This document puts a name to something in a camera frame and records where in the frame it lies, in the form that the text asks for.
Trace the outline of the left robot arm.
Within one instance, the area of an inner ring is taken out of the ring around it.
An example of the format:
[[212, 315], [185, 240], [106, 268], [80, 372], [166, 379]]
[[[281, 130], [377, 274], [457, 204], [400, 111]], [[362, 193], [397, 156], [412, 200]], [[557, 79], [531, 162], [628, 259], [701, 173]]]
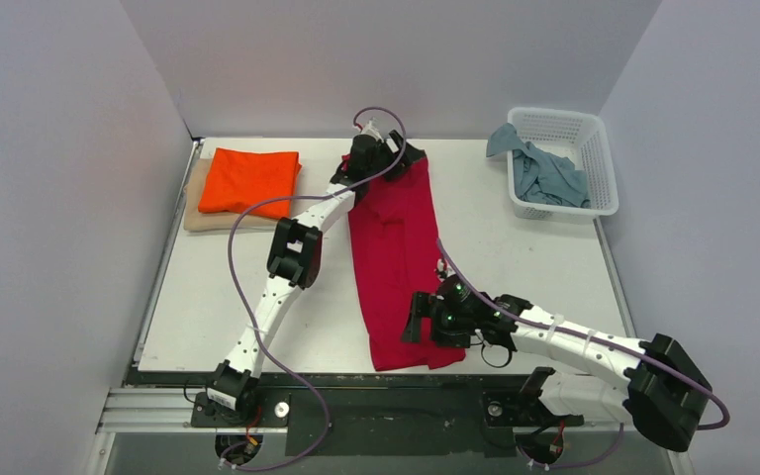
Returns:
[[267, 345], [300, 293], [315, 283], [325, 232], [365, 197], [370, 181], [398, 179], [425, 157], [395, 130], [386, 140], [363, 131], [352, 139], [349, 155], [338, 165], [325, 193], [299, 195], [299, 200], [314, 204], [297, 217], [276, 223], [261, 298], [255, 309], [244, 296], [240, 298], [249, 313], [248, 326], [206, 383], [207, 399], [230, 425], [244, 425], [254, 416], [254, 389]]

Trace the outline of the red t shirt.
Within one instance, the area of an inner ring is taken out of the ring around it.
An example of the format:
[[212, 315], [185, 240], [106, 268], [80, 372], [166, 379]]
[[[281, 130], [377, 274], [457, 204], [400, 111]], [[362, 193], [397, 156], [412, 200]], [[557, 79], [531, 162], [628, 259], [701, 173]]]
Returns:
[[401, 341], [413, 294], [433, 293], [438, 226], [429, 161], [417, 161], [399, 179], [377, 179], [348, 213], [357, 295], [377, 371], [426, 366], [430, 370], [465, 359], [466, 351], [442, 348], [424, 335]]

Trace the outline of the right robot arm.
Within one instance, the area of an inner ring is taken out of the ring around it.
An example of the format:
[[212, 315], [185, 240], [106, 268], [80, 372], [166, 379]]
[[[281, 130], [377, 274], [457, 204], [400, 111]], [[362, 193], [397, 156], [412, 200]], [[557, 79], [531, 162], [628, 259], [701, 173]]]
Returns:
[[702, 428], [713, 391], [668, 335], [644, 340], [597, 332], [520, 297], [490, 298], [457, 275], [434, 293], [413, 294], [401, 340], [416, 343], [424, 335], [446, 348], [468, 348], [479, 338], [510, 354], [536, 354], [572, 368], [566, 375], [550, 372], [522, 393], [522, 415], [535, 425], [554, 416], [617, 422], [660, 447], [685, 452]]

